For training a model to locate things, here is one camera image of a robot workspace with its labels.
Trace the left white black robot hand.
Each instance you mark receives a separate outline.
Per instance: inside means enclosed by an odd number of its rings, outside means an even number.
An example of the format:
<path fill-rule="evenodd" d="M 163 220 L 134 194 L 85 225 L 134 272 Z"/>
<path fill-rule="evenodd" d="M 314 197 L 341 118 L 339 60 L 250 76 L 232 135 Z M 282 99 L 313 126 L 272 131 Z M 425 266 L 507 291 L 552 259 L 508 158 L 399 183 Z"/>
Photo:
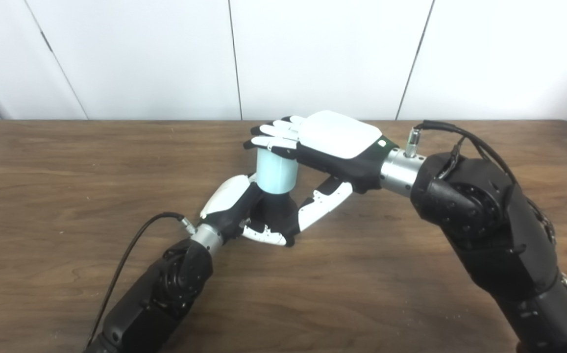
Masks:
<path fill-rule="evenodd" d="M 290 191 L 267 192 L 257 183 L 257 176 L 236 175 L 225 181 L 203 207 L 191 240 L 210 254 L 238 237 L 276 246 L 294 246 L 294 236 L 285 232 L 289 218 L 297 211 Z"/>

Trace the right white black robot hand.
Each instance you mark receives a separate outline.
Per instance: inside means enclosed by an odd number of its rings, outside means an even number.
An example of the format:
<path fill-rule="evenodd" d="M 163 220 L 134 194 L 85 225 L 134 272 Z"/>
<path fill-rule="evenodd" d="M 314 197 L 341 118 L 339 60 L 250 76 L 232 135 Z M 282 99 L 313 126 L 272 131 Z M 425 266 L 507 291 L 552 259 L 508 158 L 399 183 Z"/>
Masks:
<path fill-rule="evenodd" d="M 277 119 L 250 133 L 245 149 L 266 150 L 328 175 L 299 210 L 269 227 L 286 236 L 306 230 L 352 194 L 379 190 L 382 165 L 398 147 L 379 128 L 330 110 Z"/>

